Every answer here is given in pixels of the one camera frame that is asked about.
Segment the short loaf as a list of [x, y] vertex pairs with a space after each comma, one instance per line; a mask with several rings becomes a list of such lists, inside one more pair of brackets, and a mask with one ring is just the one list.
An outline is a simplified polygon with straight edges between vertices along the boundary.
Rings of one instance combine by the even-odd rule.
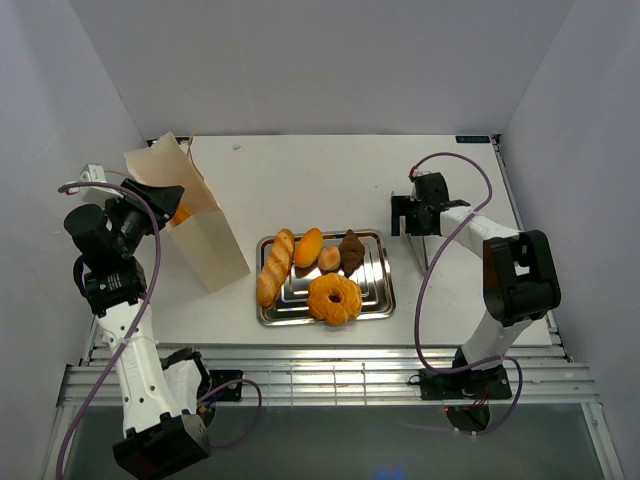
[[180, 225], [193, 215], [193, 212], [186, 206], [181, 204], [172, 218], [175, 225]]

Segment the metal tongs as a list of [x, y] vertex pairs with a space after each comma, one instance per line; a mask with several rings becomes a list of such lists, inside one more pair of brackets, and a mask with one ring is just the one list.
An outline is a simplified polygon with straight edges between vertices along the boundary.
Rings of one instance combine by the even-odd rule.
[[424, 277], [429, 267], [425, 237], [405, 234], [405, 240], [418, 273]]

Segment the beige paper bag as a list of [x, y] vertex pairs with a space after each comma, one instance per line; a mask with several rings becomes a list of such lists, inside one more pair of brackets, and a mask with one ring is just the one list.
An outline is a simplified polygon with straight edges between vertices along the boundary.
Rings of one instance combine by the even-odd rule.
[[168, 233], [209, 291], [219, 291], [250, 273], [223, 210], [190, 151], [181, 147], [172, 133], [124, 157], [136, 181], [156, 187], [184, 187], [180, 205], [186, 205], [193, 215], [180, 225], [171, 220]]

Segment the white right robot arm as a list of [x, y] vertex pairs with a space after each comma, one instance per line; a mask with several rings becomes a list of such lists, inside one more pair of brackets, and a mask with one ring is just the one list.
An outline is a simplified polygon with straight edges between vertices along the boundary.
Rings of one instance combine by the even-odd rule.
[[501, 225], [468, 202], [452, 200], [440, 173], [413, 175], [410, 181], [411, 194], [391, 197], [391, 234], [439, 236], [442, 248], [456, 242], [482, 261], [485, 313], [459, 348], [461, 364], [451, 373], [454, 390], [474, 397], [488, 384], [485, 370], [501, 365], [521, 333], [560, 304], [550, 244], [540, 230]]

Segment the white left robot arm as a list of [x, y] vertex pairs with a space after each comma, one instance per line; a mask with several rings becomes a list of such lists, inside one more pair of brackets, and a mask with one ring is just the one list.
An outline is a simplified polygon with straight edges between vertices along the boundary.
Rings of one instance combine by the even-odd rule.
[[64, 220], [80, 255], [73, 277], [97, 318], [111, 352], [106, 367], [118, 378], [124, 438], [113, 447], [116, 463], [137, 479], [165, 479], [211, 453], [197, 399], [212, 376], [192, 348], [160, 358], [152, 329], [151, 294], [135, 251], [147, 235], [158, 240], [173, 218], [184, 189], [153, 187], [130, 179], [67, 183], [62, 191], [85, 195]]

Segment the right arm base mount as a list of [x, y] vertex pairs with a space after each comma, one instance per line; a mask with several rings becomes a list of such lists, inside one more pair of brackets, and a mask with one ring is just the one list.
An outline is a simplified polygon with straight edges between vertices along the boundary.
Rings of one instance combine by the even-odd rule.
[[469, 435], [491, 430], [490, 400], [510, 400], [512, 391], [503, 366], [437, 374], [421, 369], [407, 381], [419, 388], [423, 401], [444, 401], [447, 420], [454, 429]]

